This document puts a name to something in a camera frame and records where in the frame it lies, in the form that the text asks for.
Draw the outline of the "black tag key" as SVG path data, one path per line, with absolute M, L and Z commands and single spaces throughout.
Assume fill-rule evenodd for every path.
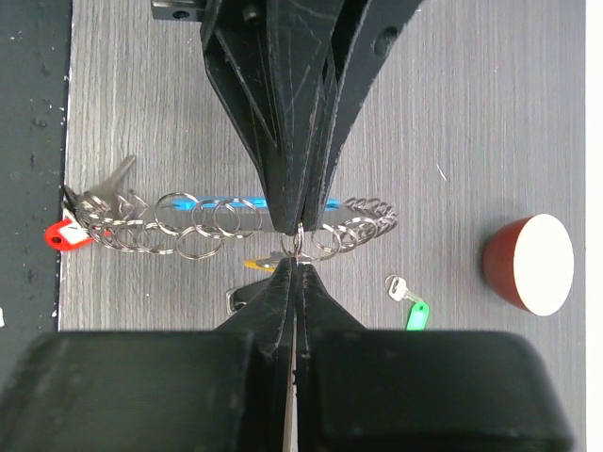
M 241 310 L 251 299 L 262 292 L 268 283 L 269 279 L 264 279 L 244 286 L 228 289 L 226 291 L 227 314 L 233 315 Z

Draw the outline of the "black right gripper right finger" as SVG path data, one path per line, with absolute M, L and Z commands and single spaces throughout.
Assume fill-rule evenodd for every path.
M 296 269 L 302 451 L 569 451 L 572 429 L 532 344 L 503 331 L 362 326 Z

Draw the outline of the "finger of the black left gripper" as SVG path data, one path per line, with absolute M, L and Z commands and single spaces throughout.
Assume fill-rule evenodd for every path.
M 320 226 L 350 129 L 393 44 L 419 6 L 418 1 L 343 3 L 323 71 L 318 142 L 301 211 L 306 231 Z

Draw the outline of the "yellow tag key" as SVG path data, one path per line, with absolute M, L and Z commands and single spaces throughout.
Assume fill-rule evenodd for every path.
M 246 260 L 244 266 L 272 273 L 283 259 L 290 259 L 290 256 L 281 251 L 273 251 L 268 257 Z

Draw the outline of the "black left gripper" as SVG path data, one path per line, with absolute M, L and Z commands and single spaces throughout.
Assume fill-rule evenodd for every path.
M 252 160 L 274 229 L 318 228 L 323 133 L 340 1 L 156 1 L 153 18 L 203 22 L 205 72 Z

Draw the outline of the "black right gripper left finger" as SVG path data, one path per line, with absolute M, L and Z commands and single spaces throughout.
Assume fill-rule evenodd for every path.
M 65 331 L 1 395 L 5 451 L 284 451 L 297 266 L 212 331 Z

